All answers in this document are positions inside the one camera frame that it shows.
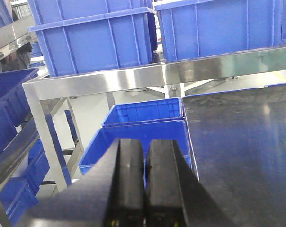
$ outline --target crate rim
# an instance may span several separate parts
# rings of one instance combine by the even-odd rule
[[[5,102],[5,100],[9,99],[10,95],[12,93],[15,93],[20,88],[19,87],[20,85],[22,87],[22,84],[24,82],[26,82],[27,79],[29,79],[33,75],[37,74],[39,69],[38,68],[29,68],[29,69],[25,69],[25,70],[15,70],[15,71],[0,72],[0,75],[11,74],[11,73],[14,73],[14,72],[21,72],[21,71],[30,71],[30,73],[26,74],[26,76],[21,81],[19,81],[17,84],[15,84],[14,87],[10,91],[8,91],[5,95],[0,97],[0,102]]]
[[[218,0],[178,0],[178,1],[158,1],[154,4],[155,11],[160,11],[164,9],[171,9],[182,6],[196,5],[200,3],[206,3],[210,1]]]
[[[130,15],[135,15],[135,14],[142,14],[142,13],[155,13],[155,11],[148,7],[125,9],[125,10],[110,12],[110,13],[105,13],[105,14],[97,14],[97,15],[92,15],[88,17],[79,17],[79,18],[74,18],[74,19],[68,19],[68,20],[63,20],[63,21],[36,25],[36,26],[29,27],[28,30],[30,32],[42,31],[42,30],[47,30],[47,29],[52,29],[52,28],[84,24],[84,23],[89,23],[89,22],[101,21],[101,20],[106,20],[106,19],[130,16]]]
[[[180,116],[178,117],[170,117],[170,118],[161,118],[161,119],[153,119],[153,120],[144,120],[144,121],[135,121],[135,122],[117,122],[117,123],[112,123],[112,124],[105,124],[105,121],[107,120],[107,118],[112,114],[112,112],[114,111],[116,106],[119,105],[132,105],[132,104],[139,104],[139,103],[146,103],[146,102],[157,102],[157,101],[162,101],[162,100],[172,100],[172,99],[177,99],[179,101],[179,111],[180,111]],[[106,114],[104,120],[102,121],[101,125],[104,128],[112,128],[112,127],[119,127],[119,126],[127,126],[129,124],[131,125],[137,125],[137,124],[142,124],[142,123],[153,123],[153,122],[166,122],[171,120],[181,120],[184,113],[183,113],[183,103],[182,103],[182,99],[179,97],[173,97],[173,98],[163,98],[163,99],[156,99],[156,100],[149,100],[149,101],[141,101],[141,102],[131,102],[131,103],[120,103],[120,104],[115,104],[113,105],[109,112]]]

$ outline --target metal rack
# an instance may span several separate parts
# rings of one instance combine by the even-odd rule
[[[33,79],[25,83],[23,87],[57,188],[62,191],[71,184],[71,174],[67,171],[62,148],[49,114],[48,103],[51,100],[164,85],[174,87],[170,96],[180,96],[181,83],[279,70],[286,70],[286,46],[170,64]],[[114,103],[113,96],[109,95],[109,97],[112,99],[111,103]],[[70,102],[69,107],[77,130],[80,148],[83,151]]]
[[[49,103],[50,115],[54,116],[63,104],[62,101],[53,100]],[[9,143],[0,155],[0,192],[23,161],[33,144],[39,138],[34,119],[32,118],[20,133]],[[0,227],[10,227],[11,223],[0,201]]]
[[[27,30],[27,27],[32,25],[32,17],[28,16],[0,29],[0,60],[33,39]],[[84,151],[69,101],[72,96],[106,93],[111,106],[115,103],[112,94],[114,91],[168,86],[168,96],[182,96],[184,83],[203,84],[205,80],[279,70],[286,70],[286,45],[170,64],[159,63],[139,68],[33,79],[23,87],[34,120],[30,120],[0,157],[0,191],[38,138],[37,132],[55,178],[57,188],[54,193],[64,190],[72,183],[78,160]],[[63,158],[52,120],[65,100],[68,102],[79,138],[68,163]],[[10,226],[1,202],[0,226]]]

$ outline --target black work surface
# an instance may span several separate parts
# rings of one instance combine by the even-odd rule
[[[201,184],[239,227],[286,227],[286,86],[183,99]]]

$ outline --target gray floor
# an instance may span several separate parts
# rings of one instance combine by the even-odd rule
[[[197,87],[187,92],[188,94],[204,94],[228,90],[238,90],[247,88],[263,88],[265,85],[286,83],[286,71],[262,73],[241,76],[237,78],[228,78],[226,80],[212,81],[204,86]],[[164,94],[148,91],[119,91],[114,93],[116,103],[139,102],[154,99],[164,98]],[[98,94],[93,96],[82,96],[71,101],[75,112],[76,120],[80,130],[80,135],[84,147],[86,147],[95,134],[101,127],[101,123],[108,113],[108,105],[105,94]],[[59,133],[60,144],[63,148],[73,147],[71,134],[68,130],[67,121],[64,115],[64,105],[58,114],[54,117],[54,123]],[[77,171],[74,179],[81,178],[81,173]],[[45,180],[53,180],[52,174],[48,173]],[[39,199],[48,198],[54,189],[53,185],[42,185],[37,195]]]

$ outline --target person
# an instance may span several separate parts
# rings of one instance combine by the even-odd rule
[[[19,20],[15,11],[11,8],[10,2],[7,2],[8,9],[12,14],[14,21]],[[0,72],[14,71],[14,70],[24,70],[28,69],[31,59],[32,46],[30,42],[23,45],[17,51],[6,56],[0,61]]]

